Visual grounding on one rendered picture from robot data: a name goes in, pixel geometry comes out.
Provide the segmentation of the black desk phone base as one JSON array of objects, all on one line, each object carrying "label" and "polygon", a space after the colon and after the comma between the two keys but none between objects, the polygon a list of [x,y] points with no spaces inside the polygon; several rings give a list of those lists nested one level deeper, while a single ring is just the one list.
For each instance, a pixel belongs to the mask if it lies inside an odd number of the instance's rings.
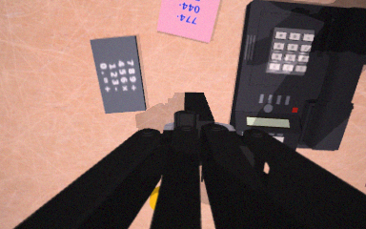
[{"label": "black desk phone base", "polygon": [[303,136],[344,9],[268,0],[247,5],[230,119],[238,135],[258,129],[294,150],[310,149]]}]

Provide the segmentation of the grey pocket calculator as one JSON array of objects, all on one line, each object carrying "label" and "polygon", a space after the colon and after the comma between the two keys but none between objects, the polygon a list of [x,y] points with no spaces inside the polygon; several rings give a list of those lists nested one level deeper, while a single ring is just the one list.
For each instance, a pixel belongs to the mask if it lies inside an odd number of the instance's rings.
[{"label": "grey pocket calculator", "polygon": [[105,114],[146,111],[136,35],[90,42]]}]

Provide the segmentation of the black telephone handset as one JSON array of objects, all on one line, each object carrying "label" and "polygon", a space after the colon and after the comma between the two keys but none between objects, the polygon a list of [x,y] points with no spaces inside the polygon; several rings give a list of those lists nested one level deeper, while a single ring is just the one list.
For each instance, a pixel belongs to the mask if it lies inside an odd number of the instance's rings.
[{"label": "black telephone handset", "polygon": [[366,65],[366,9],[344,9],[335,20],[329,64],[303,136],[312,150],[337,151],[345,133],[356,86]]}]

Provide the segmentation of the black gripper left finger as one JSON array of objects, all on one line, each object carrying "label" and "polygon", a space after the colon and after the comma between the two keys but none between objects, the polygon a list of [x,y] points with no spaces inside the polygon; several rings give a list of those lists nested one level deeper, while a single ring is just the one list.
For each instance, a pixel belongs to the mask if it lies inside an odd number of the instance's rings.
[{"label": "black gripper left finger", "polygon": [[163,134],[135,132],[13,229],[129,229],[160,179],[150,229],[202,229],[199,129],[184,92]]}]

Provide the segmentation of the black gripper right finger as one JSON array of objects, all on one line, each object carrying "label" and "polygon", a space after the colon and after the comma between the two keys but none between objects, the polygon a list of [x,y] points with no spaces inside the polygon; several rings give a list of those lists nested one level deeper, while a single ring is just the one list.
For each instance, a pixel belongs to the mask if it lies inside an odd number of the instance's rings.
[{"label": "black gripper right finger", "polygon": [[366,194],[263,131],[215,122],[194,96],[215,229],[366,229]]}]

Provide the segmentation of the pink sticky note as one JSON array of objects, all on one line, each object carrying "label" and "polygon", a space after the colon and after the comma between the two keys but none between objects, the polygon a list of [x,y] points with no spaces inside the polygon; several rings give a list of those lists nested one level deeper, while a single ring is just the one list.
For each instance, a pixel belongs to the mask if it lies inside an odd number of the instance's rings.
[{"label": "pink sticky note", "polygon": [[157,31],[210,43],[220,0],[162,0]]}]

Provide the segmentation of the yellow short cylinder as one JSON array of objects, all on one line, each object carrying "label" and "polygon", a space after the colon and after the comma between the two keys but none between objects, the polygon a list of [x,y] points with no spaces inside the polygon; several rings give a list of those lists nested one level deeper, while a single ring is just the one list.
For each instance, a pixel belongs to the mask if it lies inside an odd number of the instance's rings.
[{"label": "yellow short cylinder", "polygon": [[159,190],[159,186],[155,187],[155,189],[153,190],[153,192],[151,194],[150,205],[153,209],[154,209],[155,201],[156,201],[156,198],[157,198],[158,190]]}]

